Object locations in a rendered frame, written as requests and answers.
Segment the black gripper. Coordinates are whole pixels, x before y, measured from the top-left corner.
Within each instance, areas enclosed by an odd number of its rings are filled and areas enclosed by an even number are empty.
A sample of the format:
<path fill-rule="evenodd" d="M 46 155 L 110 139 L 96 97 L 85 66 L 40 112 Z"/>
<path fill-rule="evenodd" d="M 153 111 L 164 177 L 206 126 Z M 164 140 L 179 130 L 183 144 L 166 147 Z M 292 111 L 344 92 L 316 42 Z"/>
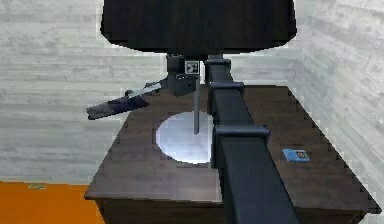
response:
<path fill-rule="evenodd" d="M 167 87 L 173 96 L 184 96 L 196 90 L 198 62 L 186 60 L 183 55 L 167 54 L 167 79 L 146 83 L 142 89 L 127 90 L 125 96 L 133 98 L 160 91 Z"/>

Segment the black handled knife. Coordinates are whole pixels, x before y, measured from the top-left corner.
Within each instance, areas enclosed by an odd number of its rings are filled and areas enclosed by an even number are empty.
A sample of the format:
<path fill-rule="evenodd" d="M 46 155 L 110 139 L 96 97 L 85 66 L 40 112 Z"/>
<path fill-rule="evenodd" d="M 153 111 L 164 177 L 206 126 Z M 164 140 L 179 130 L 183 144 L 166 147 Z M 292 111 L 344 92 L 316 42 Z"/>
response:
<path fill-rule="evenodd" d="M 128 98 L 124 95 L 123 97 L 88 107 L 86 109 L 88 119 L 96 120 L 146 107 L 149 103 L 145 101 L 144 96 Z"/>

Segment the dark brown chest of drawers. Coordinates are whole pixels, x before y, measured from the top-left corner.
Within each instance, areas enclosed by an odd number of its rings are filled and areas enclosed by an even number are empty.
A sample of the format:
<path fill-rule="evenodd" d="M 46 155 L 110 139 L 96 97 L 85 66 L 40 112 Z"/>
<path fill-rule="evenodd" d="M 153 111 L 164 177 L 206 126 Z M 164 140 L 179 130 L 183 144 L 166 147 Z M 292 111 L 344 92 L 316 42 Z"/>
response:
<path fill-rule="evenodd" d="M 301 224 L 362 224 L 384 214 L 308 114 L 281 86 L 248 86 L 252 118 L 271 130 L 268 149 Z M 209 164 L 177 162 L 161 152 L 161 122 L 193 107 L 192 95 L 153 95 L 128 115 L 85 197 L 105 224 L 224 224 L 219 176 Z M 302 149 L 309 162 L 287 161 L 283 149 Z"/>

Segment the black shade table lamp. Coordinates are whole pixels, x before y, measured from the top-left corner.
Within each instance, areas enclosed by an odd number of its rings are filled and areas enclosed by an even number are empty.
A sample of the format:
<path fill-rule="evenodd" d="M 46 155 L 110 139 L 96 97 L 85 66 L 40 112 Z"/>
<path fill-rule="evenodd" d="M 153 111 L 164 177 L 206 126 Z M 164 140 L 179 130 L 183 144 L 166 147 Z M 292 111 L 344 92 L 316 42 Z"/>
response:
<path fill-rule="evenodd" d="M 208 57 L 283 46 L 297 27 L 293 0 L 104 0 L 100 31 L 114 45 L 196 60 L 198 93 Z"/>

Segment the blue flat card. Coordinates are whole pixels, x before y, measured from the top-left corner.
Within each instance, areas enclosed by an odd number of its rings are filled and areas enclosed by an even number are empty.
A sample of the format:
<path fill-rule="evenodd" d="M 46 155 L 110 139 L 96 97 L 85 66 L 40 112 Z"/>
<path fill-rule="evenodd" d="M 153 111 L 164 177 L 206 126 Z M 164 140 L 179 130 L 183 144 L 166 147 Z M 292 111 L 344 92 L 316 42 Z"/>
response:
<path fill-rule="evenodd" d="M 283 149 L 287 161 L 290 162 L 309 162 L 310 158 L 305 150 L 302 149 Z"/>

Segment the orange flat block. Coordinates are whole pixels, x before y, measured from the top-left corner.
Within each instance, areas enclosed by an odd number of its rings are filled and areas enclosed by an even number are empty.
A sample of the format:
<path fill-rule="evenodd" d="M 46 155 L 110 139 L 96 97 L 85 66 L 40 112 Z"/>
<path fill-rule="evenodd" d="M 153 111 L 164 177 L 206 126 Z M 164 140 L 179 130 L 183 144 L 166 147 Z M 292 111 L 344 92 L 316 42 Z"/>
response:
<path fill-rule="evenodd" d="M 28 189 L 30 184 L 46 190 Z M 1 182 L 0 224 L 104 224 L 87 185 Z"/>

